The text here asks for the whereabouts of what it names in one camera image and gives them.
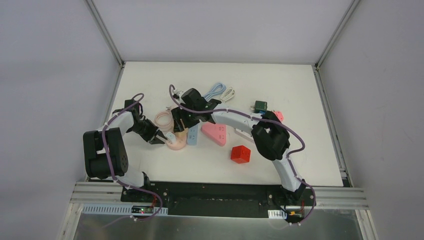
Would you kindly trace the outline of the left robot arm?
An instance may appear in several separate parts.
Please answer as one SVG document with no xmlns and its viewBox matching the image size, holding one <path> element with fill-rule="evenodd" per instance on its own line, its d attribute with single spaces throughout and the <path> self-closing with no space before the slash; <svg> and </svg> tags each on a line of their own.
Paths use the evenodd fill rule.
<svg viewBox="0 0 424 240">
<path fill-rule="evenodd" d="M 85 171 L 91 179 L 112 179 L 127 189 L 135 187 L 134 197 L 144 203 L 152 198 L 153 189 L 147 174 L 129 164 L 123 136 L 131 132 L 151 145 L 163 145 L 167 140 L 164 133 L 143 115 L 141 103 L 128 99 L 124 108 L 115 110 L 105 125 L 83 134 Z"/>
</svg>

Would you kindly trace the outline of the beige cube socket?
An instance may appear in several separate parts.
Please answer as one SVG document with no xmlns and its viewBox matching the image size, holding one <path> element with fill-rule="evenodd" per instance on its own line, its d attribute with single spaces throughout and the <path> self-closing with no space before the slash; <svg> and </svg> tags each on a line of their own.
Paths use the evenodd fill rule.
<svg viewBox="0 0 424 240">
<path fill-rule="evenodd" d="M 188 130 L 189 130 L 188 128 L 185 128 L 181 132 L 174 132 L 174 135 L 176 136 L 177 139 L 187 139 Z"/>
</svg>

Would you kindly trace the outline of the green cube socket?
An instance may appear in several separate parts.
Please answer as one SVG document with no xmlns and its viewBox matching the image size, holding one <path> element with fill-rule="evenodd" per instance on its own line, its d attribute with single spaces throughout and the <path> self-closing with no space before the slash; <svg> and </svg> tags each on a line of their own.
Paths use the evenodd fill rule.
<svg viewBox="0 0 424 240">
<path fill-rule="evenodd" d="M 254 105 L 250 106 L 250 110 L 255 114 L 263 114 L 268 110 L 268 103 L 266 101 L 256 100 Z"/>
</svg>

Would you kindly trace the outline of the white power strip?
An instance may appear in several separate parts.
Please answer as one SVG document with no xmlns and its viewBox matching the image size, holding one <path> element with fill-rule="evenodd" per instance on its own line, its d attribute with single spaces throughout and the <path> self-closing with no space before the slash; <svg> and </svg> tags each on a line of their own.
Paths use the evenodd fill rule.
<svg viewBox="0 0 424 240">
<path fill-rule="evenodd" d="M 250 133 L 248 133 L 248 132 L 245 132 L 245 131 L 242 131 L 242 130 L 240 130 L 240 129 L 237 129 L 237 128 L 235 128 L 234 129 L 234 132 L 235 132 L 235 134 L 237 134 L 238 136 L 240 136 L 241 138 L 243 138 L 243 139 L 245 139 L 245 140 L 247 140 L 247 141 L 250 141 L 250 142 L 254 142 L 254 139 L 253 139 L 253 137 L 250 135 Z"/>
</svg>

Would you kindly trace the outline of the pink triangular power strip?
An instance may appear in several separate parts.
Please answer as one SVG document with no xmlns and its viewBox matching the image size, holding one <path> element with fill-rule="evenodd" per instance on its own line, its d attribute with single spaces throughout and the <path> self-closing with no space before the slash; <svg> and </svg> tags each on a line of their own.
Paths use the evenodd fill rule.
<svg viewBox="0 0 424 240">
<path fill-rule="evenodd" d="M 227 126 L 225 124 L 206 122 L 201 126 L 200 130 L 218 146 L 225 146 L 227 142 Z"/>
</svg>

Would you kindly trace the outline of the small white plug adapter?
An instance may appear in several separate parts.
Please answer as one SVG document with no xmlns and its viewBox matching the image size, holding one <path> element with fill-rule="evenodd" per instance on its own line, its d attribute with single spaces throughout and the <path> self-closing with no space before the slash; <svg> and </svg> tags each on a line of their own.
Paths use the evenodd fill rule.
<svg viewBox="0 0 424 240">
<path fill-rule="evenodd" d="M 171 132 L 171 131 L 167 132 L 165 134 L 165 136 L 167 138 L 167 141 L 170 142 L 170 143 L 172 143 L 172 144 L 177 141 L 176 135 L 173 132 Z"/>
</svg>

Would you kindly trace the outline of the pink round socket base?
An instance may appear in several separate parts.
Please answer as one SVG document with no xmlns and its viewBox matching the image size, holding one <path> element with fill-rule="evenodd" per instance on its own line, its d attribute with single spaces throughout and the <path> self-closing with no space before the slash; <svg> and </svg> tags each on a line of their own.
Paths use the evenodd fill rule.
<svg viewBox="0 0 424 240">
<path fill-rule="evenodd" d="M 187 146 L 187 137 L 177 137 L 175 142 L 167 140 L 166 145 L 169 149 L 173 151 L 179 151 Z"/>
</svg>

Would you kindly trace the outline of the pink plug adapter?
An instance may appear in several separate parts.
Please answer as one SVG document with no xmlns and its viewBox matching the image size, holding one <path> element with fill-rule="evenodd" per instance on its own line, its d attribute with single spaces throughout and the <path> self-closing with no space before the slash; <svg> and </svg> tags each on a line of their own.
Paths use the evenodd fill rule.
<svg viewBox="0 0 424 240">
<path fill-rule="evenodd" d="M 278 118 L 278 120 L 280 122 L 283 122 L 284 121 L 284 116 L 283 116 L 283 114 L 282 114 L 281 111 L 273 111 L 273 113 L 276 115 L 276 117 Z"/>
</svg>

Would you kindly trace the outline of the light blue plug box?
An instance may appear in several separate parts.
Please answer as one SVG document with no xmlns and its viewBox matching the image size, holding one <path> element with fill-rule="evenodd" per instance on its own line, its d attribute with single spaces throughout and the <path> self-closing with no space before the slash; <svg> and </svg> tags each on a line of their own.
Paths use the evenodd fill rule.
<svg viewBox="0 0 424 240">
<path fill-rule="evenodd" d="M 199 125 L 192 126 L 187 132 L 187 145 L 196 146 L 198 143 Z"/>
</svg>

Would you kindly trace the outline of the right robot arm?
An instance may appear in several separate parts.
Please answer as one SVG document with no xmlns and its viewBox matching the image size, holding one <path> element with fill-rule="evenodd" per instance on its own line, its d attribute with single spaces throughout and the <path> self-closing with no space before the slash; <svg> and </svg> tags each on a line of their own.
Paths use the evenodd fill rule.
<svg viewBox="0 0 424 240">
<path fill-rule="evenodd" d="M 176 104 L 171 110 L 175 133 L 183 132 L 200 122 L 226 125 L 248 133 L 260 155 L 273 163 L 284 189 L 284 200 L 290 205 L 303 200 L 307 185 L 297 174 L 289 156 L 303 151 L 305 142 L 285 126 L 274 112 L 242 112 L 220 100 L 206 100 L 195 88 L 179 93 L 171 84 L 168 91 Z"/>
</svg>

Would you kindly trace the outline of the red cube socket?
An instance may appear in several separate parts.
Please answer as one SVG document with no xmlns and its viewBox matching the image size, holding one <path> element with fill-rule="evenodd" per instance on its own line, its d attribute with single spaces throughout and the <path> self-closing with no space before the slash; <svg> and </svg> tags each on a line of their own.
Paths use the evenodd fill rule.
<svg viewBox="0 0 424 240">
<path fill-rule="evenodd" d="M 244 145 L 234 146 L 231 150 L 230 159 L 237 164 L 249 163 L 251 150 Z"/>
</svg>

